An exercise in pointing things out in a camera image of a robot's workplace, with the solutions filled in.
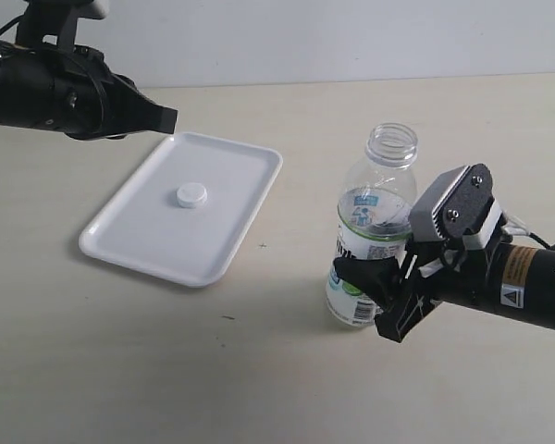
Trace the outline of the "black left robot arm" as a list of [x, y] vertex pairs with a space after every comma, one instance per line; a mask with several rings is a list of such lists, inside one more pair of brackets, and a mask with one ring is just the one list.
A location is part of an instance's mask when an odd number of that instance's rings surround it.
[[144, 95], [113, 72], [102, 52], [50, 43], [26, 48], [0, 40], [0, 126], [59, 132], [77, 141], [172, 134], [177, 109]]

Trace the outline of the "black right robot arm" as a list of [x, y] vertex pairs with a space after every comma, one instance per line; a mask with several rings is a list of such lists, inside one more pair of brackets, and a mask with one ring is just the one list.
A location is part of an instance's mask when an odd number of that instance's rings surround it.
[[377, 333], [402, 342], [442, 303], [555, 330], [555, 248], [495, 234], [482, 250], [409, 239], [403, 260], [338, 257], [339, 278], [378, 307]]

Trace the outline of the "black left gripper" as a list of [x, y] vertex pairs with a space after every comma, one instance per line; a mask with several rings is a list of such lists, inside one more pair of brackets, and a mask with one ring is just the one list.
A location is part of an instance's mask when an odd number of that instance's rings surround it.
[[64, 51], [46, 43], [41, 56], [55, 79], [65, 83], [64, 115], [72, 125], [64, 132], [70, 138], [120, 140], [138, 132], [175, 132], [179, 111], [157, 104], [133, 80], [113, 72], [103, 52], [84, 45]]

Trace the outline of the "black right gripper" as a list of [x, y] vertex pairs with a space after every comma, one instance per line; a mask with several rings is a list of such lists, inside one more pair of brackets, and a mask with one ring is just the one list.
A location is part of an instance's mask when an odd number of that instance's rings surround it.
[[379, 336], [402, 342], [441, 303], [489, 312], [493, 302], [493, 268], [504, 235], [492, 234], [481, 250], [455, 250], [443, 243], [411, 240], [406, 257], [375, 260], [338, 257], [336, 274], [365, 294], [379, 308]]

